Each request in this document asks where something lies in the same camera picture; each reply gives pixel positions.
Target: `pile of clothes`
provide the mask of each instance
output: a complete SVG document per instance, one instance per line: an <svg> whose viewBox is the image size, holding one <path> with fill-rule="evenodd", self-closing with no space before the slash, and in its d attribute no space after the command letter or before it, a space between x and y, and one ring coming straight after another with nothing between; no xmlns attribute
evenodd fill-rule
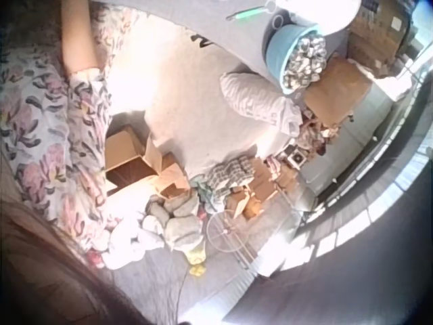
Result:
<svg viewBox="0 0 433 325"><path fill-rule="evenodd" d="M254 167L247 156L241 156L215 166L205 175L196 176L190 183L197 190L206 212L214 215L224 211L231 188L245 186L253 179Z"/></svg>
<svg viewBox="0 0 433 325"><path fill-rule="evenodd" d="M153 196L144 213L128 215L112 231L104 230L94 240L88 258L97 267L119 269L165 244L171 250L188 254L204 239L198 209L195 190L186 190L173 198Z"/></svg>

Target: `box flap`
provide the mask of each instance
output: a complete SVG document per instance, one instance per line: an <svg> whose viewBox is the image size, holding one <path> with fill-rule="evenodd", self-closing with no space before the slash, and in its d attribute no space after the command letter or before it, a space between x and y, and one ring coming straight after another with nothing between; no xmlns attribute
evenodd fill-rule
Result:
<svg viewBox="0 0 433 325"><path fill-rule="evenodd" d="M122 130L106 140L106 171L119 167L138 156L134 140L127 130Z"/></svg>
<svg viewBox="0 0 433 325"><path fill-rule="evenodd" d="M154 142L152 141L151 135L147 138L145 154L143 156L143 160L157 172L157 174L161 174L162 171L162 155L161 152L155 147Z"/></svg>

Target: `blue bucket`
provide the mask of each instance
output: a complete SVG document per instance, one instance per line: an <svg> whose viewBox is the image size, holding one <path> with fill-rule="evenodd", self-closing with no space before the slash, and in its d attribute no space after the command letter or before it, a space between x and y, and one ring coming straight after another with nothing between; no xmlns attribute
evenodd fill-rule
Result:
<svg viewBox="0 0 433 325"><path fill-rule="evenodd" d="M266 65L268 71L278 80L279 86L286 95L293 93L293 90L285 88L283 83L287 61L296 44L298 44L298 39L312 31L319 32L319 25L285 25L277 30L269 42L266 50Z"/></svg>

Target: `brown cardboard box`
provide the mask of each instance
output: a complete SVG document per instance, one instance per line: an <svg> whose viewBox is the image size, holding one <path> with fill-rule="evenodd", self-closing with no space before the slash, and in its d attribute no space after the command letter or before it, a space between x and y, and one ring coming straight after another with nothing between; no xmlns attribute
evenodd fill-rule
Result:
<svg viewBox="0 0 433 325"><path fill-rule="evenodd" d="M280 172L278 178L275 180L279 187L286 188L286 186L291 182L293 178L296 178L298 171L291 169L286 164L281 164Z"/></svg>
<svg viewBox="0 0 433 325"><path fill-rule="evenodd" d="M321 79L305 91L305 104L327 127L339 125L363 100L372 82L343 58L331 58Z"/></svg>
<svg viewBox="0 0 433 325"><path fill-rule="evenodd" d="M260 184L270 181L272 174L260 158L251 159L251 165L254 167L254 179L248 184L248 187L253 192Z"/></svg>
<svg viewBox="0 0 433 325"><path fill-rule="evenodd" d="M370 69L375 78L389 76L390 66L395 60L354 33L348 39L348 57Z"/></svg>
<svg viewBox="0 0 433 325"><path fill-rule="evenodd" d="M233 211L233 217L237 217L245 209L250 194L247 191L238 193L232 193L227 197L227 203L225 205L227 210Z"/></svg>
<svg viewBox="0 0 433 325"><path fill-rule="evenodd" d="M172 184L178 189L189 189L189 182L173 154L163 157L150 136L144 146L130 126L106 140L105 156L107 180L116 186L109 195L146 177L158 192Z"/></svg>
<svg viewBox="0 0 433 325"><path fill-rule="evenodd" d="M242 214L244 215L245 219L249 220L256 217L261 212L261 210L262 202L259 201L255 196L251 196Z"/></svg>
<svg viewBox="0 0 433 325"><path fill-rule="evenodd" d="M405 37L410 21L410 15L395 0L366 1L350 24L350 31L391 60Z"/></svg>
<svg viewBox="0 0 433 325"><path fill-rule="evenodd" d="M277 193L275 189L275 184L273 181L264 181L259 186L254 188L254 194L258 200L264 202L270 199Z"/></svg>

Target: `pillow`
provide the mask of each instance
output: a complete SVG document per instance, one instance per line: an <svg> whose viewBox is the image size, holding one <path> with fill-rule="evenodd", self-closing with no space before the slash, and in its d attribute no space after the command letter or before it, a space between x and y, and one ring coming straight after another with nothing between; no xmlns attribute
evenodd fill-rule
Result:
<svg viewBox="0 0 433 325"><path fill-rule="evenodd" d="M291 137L299 135L299 107L262 76L223 74L220 83L225 100L239 115L267 122Z"/></svg>

